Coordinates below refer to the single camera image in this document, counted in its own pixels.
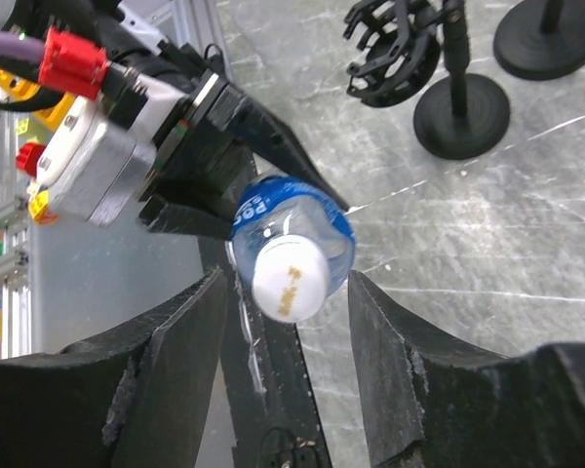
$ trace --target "white scratch mark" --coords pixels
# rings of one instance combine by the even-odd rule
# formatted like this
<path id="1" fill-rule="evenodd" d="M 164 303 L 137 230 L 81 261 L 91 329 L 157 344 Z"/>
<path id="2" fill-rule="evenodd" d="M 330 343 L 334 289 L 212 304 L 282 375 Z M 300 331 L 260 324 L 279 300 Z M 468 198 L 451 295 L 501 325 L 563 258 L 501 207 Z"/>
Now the white scratch mark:
<path id="1" fill-rule="evenodd" d="M 427 180 L 421 180 L 420 182 L 415 183 L 411 187 L 405 187 L 405 188 L 402 188 L 401 190 L 399 190 L 398 192 L 392 192 L 390 195 L 386 195 L 385 197 L 382 197 L 379 200 L 375 200 L 372 203 L 368 203 L 368 204 L 362 205 L 360 207 L 351 207 L 349 209 L 349 211 L 347 212 L 347 214 L 348 215 L 351 215 L 351 214 L 353 214 L 355 212 L 358 212 L 359 210 L 363 210 L 364 208 L 371 207 L 375 203 L 384 202 L 384 201 L 386 201 L 386 200 L 388 200 L 388 199 L 390 199 L 390 198 L 392 198 L 392 197 L 394 197 L 396 195 L 400 195 L 400 194 L 402 194 L 404 192 L 407 192 L 408 190 L 412 190 L 413 188 L 418 187 L 418 186 L 422 185 L 423 183 L 427 183 Z"/>
<path id="2" fill-rule="evenodd" d="M 360 398 L 360 395 L 354 392 L 345 392 L 342 390 L 336 390 L 335 388 L 330 387 L 317 387 L 316 385 L 312 385 L 314 389 L 314 393 L 329 393 L 331 395 L 336 395 L 338 397 L 345 397 L 345 398 Z"/>
<path id="3" fill-rule="evenodd" d="M 551 134 L 552 132 L 554 132 L 556 130 L 562 129 L 563 127 L 567 127 L 568 125 L 572 125 L 576 122 L 580 122 L 583 119 L 585 119 L 585 115 L 581 115 L 580 117 L 576 117 L 575 119 L 568 120 L 567 122 L 563 122 L 562 124 L 559 124 L 559 125 L 553 127 L 552 129 L 548 129 L 547 131 L 542 132 L 541 134 L 537 134 L 535 136 L 532 136 L 527 141 L 533 141 L 534 139 L 544 137 L 545 135 Z"/>
<path id="4" fill-rule="evenodd" d="M 373 265 L 371 268 L 367 268 L 366 270 L 363 270 L 362 273 L 364 273 L 364 274 L 371 273 L 372 271 L 374 271 L 377 268 L 380 268 L 382 266 L 386 270 L 390 271 L 390 269 L 392 269 L 392 267 L 389 265 L 389 263 L 391 261 L 398 260 L 399 258 L 401 258 L 400 255 L 391 256 L 390 258 L 384 257 L 380 261 L 376 262 L 375 265 Z"/>
<path id="5" fill-rule="evenodd" d="M 350 424 L 336 424 L 333 422 L 324 422 L 323 429 L 338 429 L 342 431 L 360 431 L 362 426 L 352 426 Z"/>
<path id="6" fill-rule="evenodd" d="M 580 198 L 557 198 L 555 200 L 552 200 L 553 202 L 585 202 L 585 197 L 580 197 Z"/>
<path id="7" fill-rule="evenodd" d="M 379 171 L 387 171 L 389 169 L 396 169 L 396 168 L 400 168 L 401 166 L 403 166 L 403 164 L 397 164 L 397 165 L 393 165 L 393 166 L 380 166 L 378 168 L 369 169 L 368 174 L 377 173 Z"/>
<path id="8" fill-rule="evenodd" d="M 251 56 L 247 56 L 244 58 L 239 58 L 237 60 L 234 60 L 232 62 L 230 62 L 230 65 L 234 66 L 234 65 L 240 65 L 243 63 L 252 63 L 252 62 L 259 62 L 261 61 L 261 58 L 258 54 L 253 54 Z"/>
<path id="9" fill-rule="evenodd" d="M 313 21 L 313 20 L 328 20 L 329 18 L 336 17 L 340 14 L 341 14 L 341 12 L 324 12 L 324 13 L 321 13 L 319 15 L 315 15 L 313 17 L 304 18 L 300 22 L 309 22 L 309 21 Z"/>
<path id="10" fill-rule="evenodd" d="M 557 300 L 559 302 L 584 303 L 585 297 L 561 297 L 557 295 L 535 295 L 525 292 L 503 292 L 503 291 L 462 291 L 462 290 L 420 290 L 416 288 L 390 288 L 380 286 L 385 291 L 394 293 L 446 293 L 446 294 L 474 294 L 474 295 L 501 295 L 505 297 L 520 297 L 524 299 Z"/>

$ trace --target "blue bottle label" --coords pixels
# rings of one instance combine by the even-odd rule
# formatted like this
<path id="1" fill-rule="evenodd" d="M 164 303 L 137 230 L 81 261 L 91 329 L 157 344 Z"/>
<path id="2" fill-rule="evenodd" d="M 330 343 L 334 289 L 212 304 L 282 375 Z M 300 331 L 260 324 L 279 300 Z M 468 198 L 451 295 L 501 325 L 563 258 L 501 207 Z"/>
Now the blue bottle label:
<path id="1" fill-rule="evenodd" d="M 292 197 L 309 195 L 321 203 L 331 225 L 355 243 L 355 234 L 340 207 L 321 190 L 293 177 L 272 176 L 247 188 L 236 212 L 232 236 L 238 230 L 265 217 Z"/>

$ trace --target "white bottle cap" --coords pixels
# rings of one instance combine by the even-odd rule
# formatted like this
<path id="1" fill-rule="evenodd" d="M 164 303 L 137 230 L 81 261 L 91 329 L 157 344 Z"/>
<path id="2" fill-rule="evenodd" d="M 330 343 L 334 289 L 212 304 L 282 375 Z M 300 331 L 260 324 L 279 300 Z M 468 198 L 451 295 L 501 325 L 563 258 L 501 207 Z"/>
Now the white bottle cap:
<path id="1" fill-rule="evenodd" d="M 258 254 L 252 294 L 264 315 L 293 324 L 321 310 L 330 281 L 328 260 L 319 246 L 288 235 L 272 240 Z"/>

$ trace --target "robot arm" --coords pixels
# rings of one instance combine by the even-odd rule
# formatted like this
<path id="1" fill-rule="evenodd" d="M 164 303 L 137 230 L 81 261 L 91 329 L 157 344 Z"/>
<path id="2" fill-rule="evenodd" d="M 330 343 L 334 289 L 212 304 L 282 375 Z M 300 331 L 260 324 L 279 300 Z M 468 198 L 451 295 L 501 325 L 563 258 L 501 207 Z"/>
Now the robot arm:
<path id="1" fill-rule="evenodd" d="M 2 29 L 44 40 L 38 83 L 78 96 L 43 153 L 20 155 L 33 159 L 39 215 L 103 226 L 137 197 L 150 231 L 226 240 L 236 207 L 225 194 L 253 152 L 348 208 L 291 128 L 220 60 L 178 48 L 122 3 L 18 0 Z"/>

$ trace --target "black round base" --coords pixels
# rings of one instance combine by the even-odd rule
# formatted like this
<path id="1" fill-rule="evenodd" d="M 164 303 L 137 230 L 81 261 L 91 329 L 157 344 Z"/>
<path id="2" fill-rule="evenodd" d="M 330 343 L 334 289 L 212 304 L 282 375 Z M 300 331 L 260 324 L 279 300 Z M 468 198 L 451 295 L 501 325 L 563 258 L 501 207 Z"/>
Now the black round base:
<path id="1" fill-rule="evenodd" d="M 469 159 L 490 151 L 509 128 L 511 108 L 503 89 L 489 78 L 466 75 L 468 115 L 455 117 L 450 102 L 450 79 L 433 85 L 413 114 L 420 144 L 431 154 L 452 160 Z"/>
<path id="2" fill-rule="evenodd" d="M 514 76 L 531 81 L 561 78 L 585 64 L 585 0 L 565 0 L 557 29 L 541 29 L 549 1 L 525 0 L 502 20 L 494 55 Z"/>

